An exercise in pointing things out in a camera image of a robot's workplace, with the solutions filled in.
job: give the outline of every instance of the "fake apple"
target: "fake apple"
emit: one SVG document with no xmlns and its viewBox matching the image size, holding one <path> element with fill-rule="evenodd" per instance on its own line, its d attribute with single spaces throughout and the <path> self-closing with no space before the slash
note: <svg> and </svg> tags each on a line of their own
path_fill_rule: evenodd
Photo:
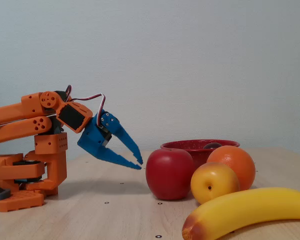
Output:
<svg viewBox="0 0 300 240">
<path fill-rule="evenodd" d="M 180 200 L 190 192 L 191 177 L 195 164 L 190 155 L 182 149 L 157 149 L 146 163 L 147 184 L 158 199 Z"/>
</svg>

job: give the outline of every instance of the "table surface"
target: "table surface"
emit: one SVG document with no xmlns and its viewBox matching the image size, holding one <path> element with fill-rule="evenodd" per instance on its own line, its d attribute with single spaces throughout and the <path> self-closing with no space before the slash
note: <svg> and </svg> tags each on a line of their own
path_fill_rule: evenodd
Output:
<svg viewBox="0 0 300 240">
<path fill-rule="evenodd" d="M 300 191 L 300 155 L 284 148 L 247 148 L 256 166 L 253 188 Z M 142 152 L 144 161 L 151 152 Z M 130 153 L 122 154 L 133 160 Z M 189 197 L 160 201 L 150 192 L 143 164 L 133 170 L 84 155 L 68 162 L 67 179 L 45 205 L 0 212 L 0 240 L 182 240 Z M 300 240 L 300 220 L 274 221 L 236 230 L 221 240 Z"/>
</svg>

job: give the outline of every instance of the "plastic fruit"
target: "plastic fruit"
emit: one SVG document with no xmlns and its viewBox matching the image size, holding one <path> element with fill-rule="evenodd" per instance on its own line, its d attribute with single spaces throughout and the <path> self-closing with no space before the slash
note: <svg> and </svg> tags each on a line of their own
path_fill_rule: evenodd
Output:
<svg viewBox="0 0 300 240">
<path fill-rule="evenodd" d="M 185 240 L 216 240 L 247 225 L 300 219 L 300 191 L 269 187 L 217 197 L 195 209 L 185 220 Z"/>
<path fill-rule="evenodd" d="M 195 164 L 182 149 L 157 149 L 152 152 L 145 167 L 145 177 L 152 193 L 161 200 L 179 200 L 190 192 Z"/>
<path fill-rule="evenodd" d="M 192 194 L 200 204 L 239 190 L 240 184 L 235 172 L 220 162 L 203 164 L 191 178 Z"/>
<path fill-rule="evenodd" d="M 249 189 L 254 183 L 256 167 L 251 156 L 236 146 L 221 146 L 208 157 L 207 163 L 223 163 L 228 165 L 237 175 L 240 190 Z"/>
</svg>

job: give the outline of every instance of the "speckled red bowl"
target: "speckled red bowl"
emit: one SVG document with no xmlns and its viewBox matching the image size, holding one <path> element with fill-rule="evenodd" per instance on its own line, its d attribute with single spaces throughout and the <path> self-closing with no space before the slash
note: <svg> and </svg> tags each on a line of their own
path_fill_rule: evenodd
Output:
<svg viewBox="0 0 300 240">
<path fill-rule="evenodd" d="M 205 145 L 210 143 L 219 143 L 222 146 L 235 146 L 239 147 L 240 144 L 236 141 L 221 140 L 221 139 L 195 139 L 195 140 L 183 140 L 183 141 L 171 141 L 166 142 L 160 146 L 162 149 L 183 149 L 191 154 L 195 167 L 198 168 L 202 164 L 205 164 L 209 155 L 215 150 L 203 149 Z"/>
</svg>

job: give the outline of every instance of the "yellow banana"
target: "yellow banana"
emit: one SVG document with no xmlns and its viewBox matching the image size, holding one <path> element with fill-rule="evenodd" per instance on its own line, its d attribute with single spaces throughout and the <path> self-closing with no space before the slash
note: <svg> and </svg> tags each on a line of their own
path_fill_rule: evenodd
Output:
<svg viewBox="0 0 300 240">
<path fill-rule="evenodd" d="M 247 225 L 300 219 L 300 191 L 265 187 L 229 193 L 205 202 L 185 220 L 185 240 L 215 240 Z"/>
</svg>

